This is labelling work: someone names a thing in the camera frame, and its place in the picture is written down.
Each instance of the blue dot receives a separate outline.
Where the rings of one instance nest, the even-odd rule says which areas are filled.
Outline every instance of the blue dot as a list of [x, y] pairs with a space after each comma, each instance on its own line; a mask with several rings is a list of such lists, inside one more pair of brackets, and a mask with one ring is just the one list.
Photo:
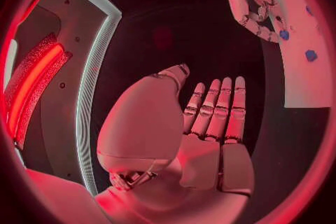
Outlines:
[[310, 15], [312, 15], [313, 16], [313, 14], [312, 14], [312, 12], [311, 12], [311, 9], [310, 9], [310, 7], [309, 6], [306, 6], [306, 11], [310, 14]]
[[281, 30], [279, 35], [282, 39], [285, 39], [285, 40], [288, 40], [290, 38], [290, 34], [286, 30]]
[[313, 50], [307, 50], [305, 54], [308, 62], [313, 62], [318, 58], [318, 55]]

